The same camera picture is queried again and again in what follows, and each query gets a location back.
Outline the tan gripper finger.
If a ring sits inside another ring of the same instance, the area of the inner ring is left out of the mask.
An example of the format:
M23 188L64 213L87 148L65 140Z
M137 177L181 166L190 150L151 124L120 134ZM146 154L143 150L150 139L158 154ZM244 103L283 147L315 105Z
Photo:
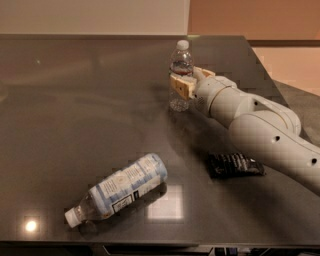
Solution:
M213 71L203 69L200 67L194 67L193 68L193 77L196 78L197 80L202 80L207 77L214 77L215 73Z
M194 98L194 91L197 80L189 76L180 76L177 74L170 75L170 85L178 95L184 99L189 100Z

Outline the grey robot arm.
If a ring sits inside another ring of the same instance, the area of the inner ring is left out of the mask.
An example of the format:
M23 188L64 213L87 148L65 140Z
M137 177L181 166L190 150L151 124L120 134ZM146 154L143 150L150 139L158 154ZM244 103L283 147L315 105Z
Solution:
M320 148L300 137L301 121L294 111L198 67L192 76L172 73L170 85L200 113L227 128L240 152L320 195Z

